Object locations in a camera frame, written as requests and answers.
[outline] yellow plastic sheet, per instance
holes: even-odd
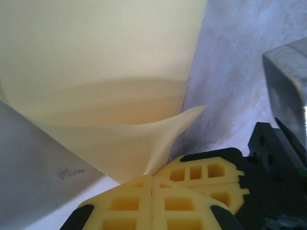
[[[0,98],[120,183],[154,173],[204,109],[179,114],[205,6],[1,1]]]

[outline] rectangular cutout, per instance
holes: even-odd
[[[167,220],[167,230],[205,230],[200,219],[172,218]]]
[[[106,218],[101,230],[136,230],[136,218]]]
[[[115,198],[110,207],[110,211],[136,211],[139,210],[140,199],[137,197]]]
[[[177,169],[171,171],[169,179],[171,181],[184,181],[185,169]]]
[[[190,180],[202,179],[201,165],[193,166],[190,168]]]
[[[167,211],[193,211],[194,203],[186,197],[168,197],[164,199],[165,210]]]
[[[208,164],[208,177],[221,177],[225,176],[225,168],[224,166],[214,163],[214,164]]]

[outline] yellow plastic part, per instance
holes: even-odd
[[[156,176],[211,196],[227,205],[233,214],[244,204],[243,195],[249,194],[249,190],[240,188],[239,176],[244,176],[244,172],[237,170],[233,163],[221,157],[188,162],[181,162],[181,158],[175,159]]]
[[[206,0],[0,1],[0,100],[119,183],[166,165]]]
[[[83,230],[221,230],[210,206],[220,201],[168,179],[142,176],[95,196]]]

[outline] black plastic part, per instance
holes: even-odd
[[[287,137],[292,148],[295,150],[296,154],[302,161],[303,165],[307,167],[306,150],[302,146],[301,142],[299,142],[299,140],[294,135],[294,133],[291,132],[291,130],[289,130],[278,118],[275,118],[275,120],[278,126],[280,127],[280,129],[283,131],[283,133]]]
[[[269,123],[256,124],[248,147],[261,157],[268,176],[261,184],[249,182],[257,194],[266,227],[307,229],[306,180],[297,173]]]
[[[245,173],[239,183],[250,195],[235,214],[243,229],[307,230],[307,179],[297,173],[271,125],[257,123],[248,146],[248,157],[228,148],[184,156],[181,162],[222,157]]]
[[[85,205],[77,208],[68,217],[60,230],[82,230],[93,210],[93,205]]]
[[[243,230],[230,211],[217,205],[211,206],[210,209],[222,230]]]

